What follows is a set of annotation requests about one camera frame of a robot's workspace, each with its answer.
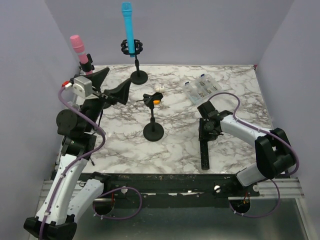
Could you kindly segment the black speckled microphone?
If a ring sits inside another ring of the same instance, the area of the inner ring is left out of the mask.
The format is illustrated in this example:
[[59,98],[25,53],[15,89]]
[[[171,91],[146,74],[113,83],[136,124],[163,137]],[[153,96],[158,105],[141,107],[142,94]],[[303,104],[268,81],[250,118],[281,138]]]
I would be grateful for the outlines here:
[[205,134],[205,120],[201,118],[199,120],[199,146],[200,146],[200,162],[202,170],[210,169],[208,139]]

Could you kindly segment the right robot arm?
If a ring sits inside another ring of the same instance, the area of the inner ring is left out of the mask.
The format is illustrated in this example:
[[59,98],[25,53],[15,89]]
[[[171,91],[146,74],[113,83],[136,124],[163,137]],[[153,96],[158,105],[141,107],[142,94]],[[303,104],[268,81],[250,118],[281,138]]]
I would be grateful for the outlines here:
[[232,112],[219,112],[210,101],[197,107],[199,119],[199,145],[201,169],[209,170],[208,142],[223,134],[232,135],[255,149],[256,162],[239,171],[230,183],[230,191],[241,196],[248,186],[265,179],[274,179],[292,166],[298,164],[286,133],[281,128],[261,129],[245,121],[235,119]]

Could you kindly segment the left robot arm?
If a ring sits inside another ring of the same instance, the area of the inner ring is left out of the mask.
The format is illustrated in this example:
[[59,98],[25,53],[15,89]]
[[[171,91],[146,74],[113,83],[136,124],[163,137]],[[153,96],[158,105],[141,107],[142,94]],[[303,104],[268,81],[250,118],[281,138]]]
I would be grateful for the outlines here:
[[130,78],[113,89],[101,90],[109,71],[106,67],[89,75],[75,75],[58,92],[65,106],[56,117],[57,133],[63,136],[58,170],[42,206],[23,225],[39,240],[73,239],[78,221],[95,198],[110,194],[111,185],[98,176],[73,196],[91,155],[106,142],[106,133],[97,124],[100,114],[104,108],[125,105],[129,99]]

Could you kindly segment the black round base clip stand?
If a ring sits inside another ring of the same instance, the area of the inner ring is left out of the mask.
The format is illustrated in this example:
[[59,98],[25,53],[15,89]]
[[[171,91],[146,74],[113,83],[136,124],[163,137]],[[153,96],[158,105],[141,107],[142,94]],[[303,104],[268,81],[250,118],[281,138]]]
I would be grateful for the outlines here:
[[154,100],[162,100],[163,94],[160,92],[155,92],[153,95],[143,94],[142,100],[137,100],[137,102],[144,102],[144,104],[150,109],[151,117],[150,122],[146,124],[143,128],[143,136],[146,140],[150,142],[157,142],[164,136],[164,128],[161,124],[156,122],[154,116],[155,104]]

